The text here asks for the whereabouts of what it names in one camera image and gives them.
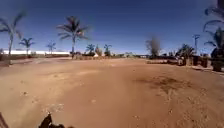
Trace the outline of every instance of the sandy soil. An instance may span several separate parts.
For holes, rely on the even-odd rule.
[[[146,60],[56,60],[0,69],[0,112],[35,128],[223,128],[224,76]]]

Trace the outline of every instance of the distant building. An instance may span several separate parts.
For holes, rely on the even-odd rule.
[[[4,50],[4,54],[8,54],[9,51],[8,50]],[[25,55],[26,51],[17,51],[17,50],[12,50],[11,51],[12,55]],[[38,55],[46,55],[46,54],[51,54],[51,52],[49,51],[28,51],[28,54],[38,54]],[[69,52],[52,52],[52,54],[56,54],[56,55],[69,55]]]

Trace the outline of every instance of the dark object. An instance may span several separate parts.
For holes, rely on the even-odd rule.
[[[213,61],[213,71],[221,72],[222,71],[222,62],[221,61]]]
[[[59,125],[53,124],[51,114],[48,113],[47,117],[45,117],[44,120],[41,122],[39,128],[65,128],[65,127],[62,124]]]
[[[193,65],[197,66],[199,61],[199,56],[193,56]]]
[[[224,9],[224,0],[218,0],[218,7]]]
[[[0,128],[9,128],[0,112]]]

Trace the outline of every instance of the tree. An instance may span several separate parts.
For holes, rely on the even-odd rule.
[[[189,58],[193,54],[194,54],[194,48],[187,44],[183,44],[182,47],[177,52],[178,56],[184,57],[185,59]]]
[[[96,53],[98,56],[102,56],[102,50],[99,48],[98,45],[96,45],[95,53]]]
[[[80,27],[80,21],[74,16],[67,17],[68,24],[57,26],[58,29],[63,30],[59,33],[60,39],[71,38],[72,39],[72,59],[74,58],[74,46],[76,39],[88,39],[84,36],[84,32],[88,30],[88,27]]]
[[[52,52],[56,49],[56,43],[50,42],[46,47],[48,47],[49,52],[52,54]]]
[[[11,64],[11,50],[14,41],[14,35],[16,34],[19,39],[22,38],[21,32],[17,29],[19,21],[25,16],[25,13],[19,13],[12,24],[7,23],[7,21],[3,18],[0,18],[0,32],[6,32],[9,34],[10,42],[9,42],[9,53],[8,53],[8,63]]]
[[[86,51],[87,51],[87,52],[89,51],[89,55],[90,55],[90,56],[94,56],[94,55],[95,55],[95,53],[94,53],[94,49],[95,49],[95,45],[93,45],[93,44],[89,44],[89,45],[87,45],[87,47],[86,47]]]
[[[22,42],[20,42],[19,44],[23,45],[26,47],[26,56],[28,57],[28,52],[30,50],[31,45],[35,44],[34,42],[31,42],[33,38],[23,38]]]
[[[105,44],[104,48],[105,48],[105,56],[111,56],[111,52],[110,52],[110,47],[112,47],[112,45],[107,45]]]
[[[217,2],[217,6],[214,7],[214,6],[211,6],[209,8],[207,8],[205,10],[205,15],[210,15],[211,13],[217,15],[219,18],[221,18],[221,20],[210,20],[208,22],[205,23],[204,25],[204,30],[206,29],[206,27],[208,25],[217,25],[217,24],[224,24],[224,4],[223,4],[223,0],[218,0]]]
[[[0,61],[3,59],[4,50],[0,48]]]
[[[151,40],[146,41],[146,48],[153,58],[157,57],[159,55],[159,51],[161,50],[160,42],[155,37],[152,37]]]
[[[211,45],[214,48],[212,51],[212,58],[224,57],[224,31],[221,28],[218,28],[215,33],[211,31],[205,31],[213,37],[213,41],[205,42],[205,45]]]

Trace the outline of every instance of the palm tree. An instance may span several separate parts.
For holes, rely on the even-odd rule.
[[[221,72],[223,62],[220,60],[220,58],[224,58],[224,31],[221,28],[218,28],[215,33],[210,31],[206,32],[209,33],[214,40],[205,43],[215,47],[211,53],[211,57],[213,58],[212,61],[213,70]]]
[[[48,47],[49,52],[52,54],[52,52],[56,49],[56,43],[50,42],[46,47]]]
[[[67,17],[68,24],[57,26],[58,29],[63,30],[58,35],[60,39],[71,38],[72,39],[72,59],[74,58],[74,46],[76,39],[88,39],[84,36],[84,32],[88,30],[88,27],[80,27],[80,21],[74,16]]]
[[[208,22],[205,23],[204,25],[204,30],[206,29],[206,27],[208,25],[216,25],[216,24],[224,24],[224,7],[223,7],[223,0],[218,0],[217,2],[217,7],[209,7],[205,10],[205,15],[209,15],[211,13],[217,15],[218,17],[221,18],[221,20],[210,20]]]
[[[14,35],[17,34],[18,37],[21,39],[22,35],[21,32],[17,29],[18,22],[25,16],[25,13],[19,13],[12,24],[7,23],[7,21],[3,18],[0,18],[0,32],[6,32],[9,34],[10,42],[9,42],[9,53],[8,53],[8,62],[11,64],[11,50],[12,44],[14,40]]]
[[[188,59],[190,56],[194,55],[194,48],[187,44],[183,44],[176,54]]]
[[[87,52],[89,51],[89,54],[88,54],[89,56],[94,56],[95,55],[94,49],[95,49],[95,45],[93,45],[93,44],[87,45],[86,51]]]
[[[110,47],[112,47],[112,45],[105,44],[105,46],[104,46],[104,48],[105,48],[105,52],[104,52],[105,56],[110,56],[111,55]]]
[[[93,53],[94,49],[95,49],[95,45],[93,45],[93,44],[89,44],[86,47],[86,51],[87,52],[89,51],[89,53]]]
[[[27,57],[28,57],[28,52],[30,50],[30,46],[35,44],[34,42],[31,42],[32,39],[33,38],[29,38],[29,39],[23,38],[22,42],[19,43],[19,44],[26,47],[26,56]]]
[[[224,57],[224,31],[218,28],[215,33],[211,31],[205,31],[213,37],[213,41],[205,42],[205,45],[211,45],[214,48],[211,56],[212,58],[218,58],[219,56]]]

